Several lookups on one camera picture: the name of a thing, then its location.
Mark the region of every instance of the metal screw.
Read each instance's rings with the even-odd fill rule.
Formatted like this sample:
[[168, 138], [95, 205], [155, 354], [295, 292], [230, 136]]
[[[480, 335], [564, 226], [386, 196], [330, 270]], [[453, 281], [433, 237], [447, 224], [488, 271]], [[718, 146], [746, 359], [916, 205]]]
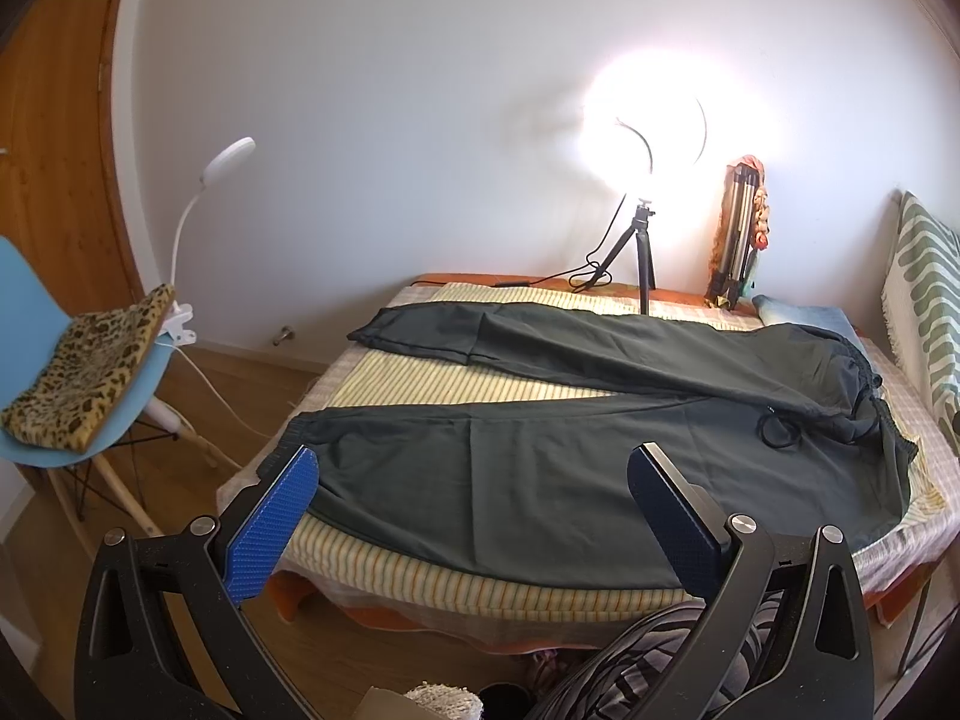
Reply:
[[296, 330], [294, 330], [289, 324], [283, 325], [280, 328], [280, 333], [277, 333], [270, 341], [274, 346], [280, 346], [280, 343], [284, 341], [293, 341], [296, 338]]
[[206, 536], [216, 526], [217, 523], [213, 521], [213, 517], [197, 517], [190, 523], [190, 533], [194, 536]]
[[740, 531], [741, 533], [752, 533], [757, 529], [757, 524], [754, 522], [754, 519], [747, 517], [746, 514], [736, 514], [736, 516], [731, 519], [731, 525], [733, 525], [733, 530]]
[[843, 531], [841, 531], [836, 525], [826, 525], [824, 526], [824, 538], [832, 544], [839, 544], [843, 541]]
[[110, 528], [107, 533], [104, 533], [104, 544], [107, 544], [109, 547], [115, 547], [123, 541], [126, 536], [127, 534], [124, 533], [123, 528]]

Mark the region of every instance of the bed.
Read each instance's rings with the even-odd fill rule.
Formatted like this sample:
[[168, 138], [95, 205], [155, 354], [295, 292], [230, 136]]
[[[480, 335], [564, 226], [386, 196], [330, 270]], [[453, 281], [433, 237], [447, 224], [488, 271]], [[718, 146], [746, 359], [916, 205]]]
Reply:
[[[572, 295], [532, 288], [492, 289], [481, 284], [416, 284], [391, 305], [428, 300], [536, 301], [599, 314], [637, 312], [622, 296]], [[651, 314], [707, 322], [725, 330], [751, 330], [756, 317], [653, 301]], [[870, 341], [868, 355], [884, 379], [884, 396], [899, 429], [918, 443], [910, 469], [911, 499], [904, 520], [854, 555], [868, 600], [914, 566], [939, 559], [960, 531], [960, 466], [904, 375]], [[301, 399], [291, 416], [327, 406], [454, 404], [603, 397], [603, 391], [520, 379], [449, 362], [402, 357], [352, 344]], [[218, 491], [222, 509], [244, 485], [272, 440], [246, 469]], [[453, 571], [368, 543], [306, 514], [277, 565], [268, 589], [283, 616], [318, 589], [358, 622], [390, 630], [431, 630], [501, 653], [546, 647], [600, 646], [632, 619], [682, 600], [681, 590], [584, 590], [517, 584]]]

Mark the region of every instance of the black tripod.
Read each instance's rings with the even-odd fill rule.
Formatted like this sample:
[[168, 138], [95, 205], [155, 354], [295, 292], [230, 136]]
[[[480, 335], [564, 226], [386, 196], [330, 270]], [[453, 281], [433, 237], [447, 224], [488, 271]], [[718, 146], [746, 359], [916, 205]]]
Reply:
[[654, 276], [654, 257], [650, 252], [650, 234], [647, 232], [650, 217], [656, 212], [650, 210], [650, 203], [641, 200], [637, 204], [637, 210], [634, 213], [634, 219], [630, 222], [630, 227], [624, 230], [623, 234], [617, 239], [617, 242], [610, 250], [604, 261], [597, 266], [597, 270], [584, 282], [578, 292], [590, 289], [599, 281], [600, 276], [606, 274], [613, 260], [618, 255], [627, 241], [632, 236], [637, 236], [637, 272], [640, 276], [640, 314], [650, 313], [650, 290], [656, 290], [656, 279]]

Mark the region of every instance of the blue gripper pad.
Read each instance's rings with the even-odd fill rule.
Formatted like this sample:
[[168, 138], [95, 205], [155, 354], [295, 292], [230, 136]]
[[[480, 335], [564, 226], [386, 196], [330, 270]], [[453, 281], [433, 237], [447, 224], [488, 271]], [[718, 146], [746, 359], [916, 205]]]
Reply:
[[227, 546], [224, 587], [234, 605], [260, 594], [320, 480], [317, 455], [302, 446]]

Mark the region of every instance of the blue chair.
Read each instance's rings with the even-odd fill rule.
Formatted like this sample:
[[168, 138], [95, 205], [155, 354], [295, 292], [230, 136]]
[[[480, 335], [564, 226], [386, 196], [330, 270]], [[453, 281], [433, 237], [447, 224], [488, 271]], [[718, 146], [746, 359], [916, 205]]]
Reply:
[[[37, 379], [53, 356], [56, 343], [69, 323], [70, 317], [61, 311], [13, 244], [0, 237], [0, 410], [10, 405], [18, 394]], [[144, 532], [148, 536], [162, 535], [103, 455], [104, 450], [123, 437], [141, 413], [146, 413], [165, 431], [200, 447], [213, 466], [217, 461], [234, 464], [214, 445], [198, 436], [177, 412], [155, 397], [154, 392], [167, 362], [170, 362], [173, 349], [168, 335], [157, 338], [136, 377], [128, 385], [126, 394], [113, 408], [88, 451], [83, 454], [26, 445], [0, 428], [0, 459], [46, 469], [67, 519], [91, 557], [96, 550], [78, 521], [56, 469], [92, 461], [113, 494]]]

